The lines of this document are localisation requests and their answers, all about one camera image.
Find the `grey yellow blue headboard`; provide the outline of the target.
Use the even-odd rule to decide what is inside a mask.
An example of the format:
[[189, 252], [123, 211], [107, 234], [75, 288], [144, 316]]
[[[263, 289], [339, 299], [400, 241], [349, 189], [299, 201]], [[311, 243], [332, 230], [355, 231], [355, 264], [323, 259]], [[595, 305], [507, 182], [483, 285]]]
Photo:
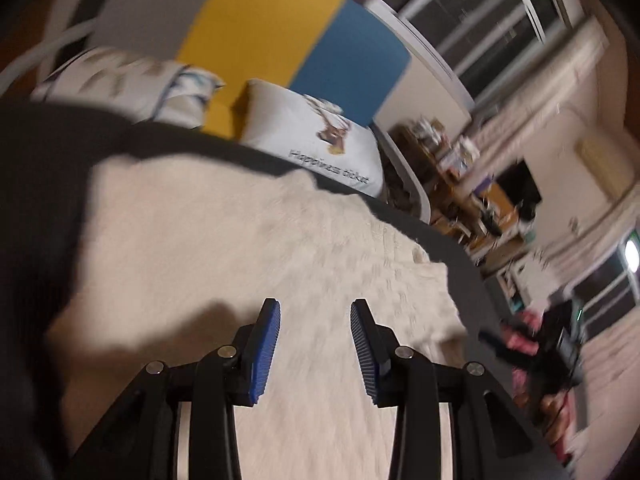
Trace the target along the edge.
[[352, 0], [92, 0], [91, 40], [205, 68], [224, 81], [204, 131], [240, 133], [247, 81], [340, 106], [369, 125], [409, 65], [401, 41]]

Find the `red blanket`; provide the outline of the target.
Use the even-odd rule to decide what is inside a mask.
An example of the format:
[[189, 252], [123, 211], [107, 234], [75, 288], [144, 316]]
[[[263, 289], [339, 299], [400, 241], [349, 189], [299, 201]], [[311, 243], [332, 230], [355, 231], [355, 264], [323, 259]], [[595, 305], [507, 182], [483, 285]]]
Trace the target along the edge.
[[506, 354], [512, 366], [513, 400], [542, 433], [562, 465], [573, 455], [566, 434], [574, 422], [572, 388], [577, 373], [577, 350], [561, 351], [568, 331], [550, 312], [525, 310], [501, 322]]

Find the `white cartoon print pillow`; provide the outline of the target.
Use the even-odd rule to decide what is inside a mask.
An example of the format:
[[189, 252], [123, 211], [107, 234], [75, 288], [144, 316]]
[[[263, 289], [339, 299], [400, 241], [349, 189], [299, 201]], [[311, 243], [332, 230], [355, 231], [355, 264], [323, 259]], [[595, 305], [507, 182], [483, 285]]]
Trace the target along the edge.
[[260, 79], [248, 82], [240, 142], [254, 150], [354, 188], [382, 194], [384, 172], [371, 129], [341, 114], [337, 105]]

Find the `black bed cover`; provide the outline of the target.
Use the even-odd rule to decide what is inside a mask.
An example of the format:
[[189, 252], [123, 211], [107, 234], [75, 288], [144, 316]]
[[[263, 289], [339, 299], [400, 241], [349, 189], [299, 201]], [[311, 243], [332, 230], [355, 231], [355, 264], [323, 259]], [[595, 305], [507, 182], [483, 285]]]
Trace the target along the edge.
[[6, 479], [171, 479], [175, 371], [143, 373], [72, 460], [62, 382], [44, 340], [70, 300], [91, 170], [127, 155], [196, 155], [282, 177], [290, 162], [174, 126], [90, 108], [1, 105], [1, 474]]

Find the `black television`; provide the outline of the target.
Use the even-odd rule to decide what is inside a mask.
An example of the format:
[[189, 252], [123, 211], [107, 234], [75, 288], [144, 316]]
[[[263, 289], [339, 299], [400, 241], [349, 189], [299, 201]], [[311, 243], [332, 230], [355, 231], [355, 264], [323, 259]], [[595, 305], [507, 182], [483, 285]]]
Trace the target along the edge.
[[496, 177], [496, 183], [513, 206], [537, 206], [541, 194], [524, 159], [506, 168]]

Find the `wall air conditioner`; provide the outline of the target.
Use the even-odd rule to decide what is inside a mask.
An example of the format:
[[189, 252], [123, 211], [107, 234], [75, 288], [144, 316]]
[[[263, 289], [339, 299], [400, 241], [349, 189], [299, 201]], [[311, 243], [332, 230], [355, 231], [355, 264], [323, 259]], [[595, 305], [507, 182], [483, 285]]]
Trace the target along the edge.
[[620, 200], [634, 185], [634, 166], [626, 154], [605, 136], [585, 136], [575, 151], [609, 200]]

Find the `cluttered wooden desk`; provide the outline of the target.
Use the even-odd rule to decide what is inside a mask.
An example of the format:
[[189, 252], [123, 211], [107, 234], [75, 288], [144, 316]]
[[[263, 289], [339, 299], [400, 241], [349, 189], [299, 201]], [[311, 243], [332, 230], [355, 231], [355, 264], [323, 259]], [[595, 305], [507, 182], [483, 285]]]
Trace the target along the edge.
[[497, 183], [483, 184], [478, 192], [464, 196], [451, 172], [437, 168], [434, 156], [407, 126], [391, 128], [390, 137], [426, 192], [432, 210], [430, 226], [455, 240], [480, 266], [526, 252], [518, 206]]

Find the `patterned white pillow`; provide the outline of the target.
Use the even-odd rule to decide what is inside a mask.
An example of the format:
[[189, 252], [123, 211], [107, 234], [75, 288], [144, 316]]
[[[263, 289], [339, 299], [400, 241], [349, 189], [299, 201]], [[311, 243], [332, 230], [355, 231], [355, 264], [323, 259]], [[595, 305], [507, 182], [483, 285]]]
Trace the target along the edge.
[[55, 70], [30, 98], [196, 129], [204, 125], [208, 103], [222, 88], [224, 81], [204, 68], [99, 47]]

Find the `white knitted sweater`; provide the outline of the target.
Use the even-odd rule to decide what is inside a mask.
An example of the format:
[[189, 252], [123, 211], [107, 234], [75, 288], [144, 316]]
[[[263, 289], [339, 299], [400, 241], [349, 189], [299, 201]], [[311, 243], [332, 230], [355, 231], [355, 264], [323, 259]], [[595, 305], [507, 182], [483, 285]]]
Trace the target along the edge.
[[265, 394], [236, 412], [247, 479], [383, 479], [395, 414], [363, 388], [349, 308], [367, 301], [434, 361], [465, 330], [448, 270], [364, 200], [295, 170], [113, 157], [93, 169], [74, 292], [50, 327], [62, 413], [81, 444], [146, 363], [201, 359], [267, 298], [281, 328]]

